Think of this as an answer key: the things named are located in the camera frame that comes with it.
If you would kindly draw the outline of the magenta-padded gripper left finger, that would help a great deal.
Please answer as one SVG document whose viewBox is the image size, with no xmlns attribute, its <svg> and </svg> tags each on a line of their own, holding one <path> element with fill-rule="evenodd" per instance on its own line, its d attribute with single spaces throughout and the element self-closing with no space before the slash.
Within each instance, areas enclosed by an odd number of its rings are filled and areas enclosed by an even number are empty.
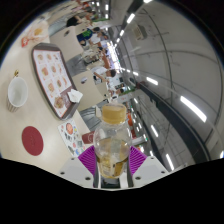
<svg viewBox="0 0 224 224">
<path fill-rule="evenodd" d="M 69 159 L 59 171 L 59 176 L 84 188 L 98 186 L 98 169 L 94 147 L 90 146 L 78 157 Z"/>
</svg>

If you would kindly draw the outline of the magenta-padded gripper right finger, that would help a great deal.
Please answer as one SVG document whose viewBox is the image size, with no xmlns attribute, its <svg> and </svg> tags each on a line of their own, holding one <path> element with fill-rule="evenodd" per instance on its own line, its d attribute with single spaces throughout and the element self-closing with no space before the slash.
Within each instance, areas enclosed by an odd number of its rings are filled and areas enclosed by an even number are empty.
<svg viewBox="0 0 224 224">
<path fill-rule="evenodd" d="M 169 172 L 154 156 L 146 156 L 136 149 L 130 148 L 128 160 L 128 185 L 134 188 L 140 188 L 149 183 L 157 181 Z"/>
</svg>

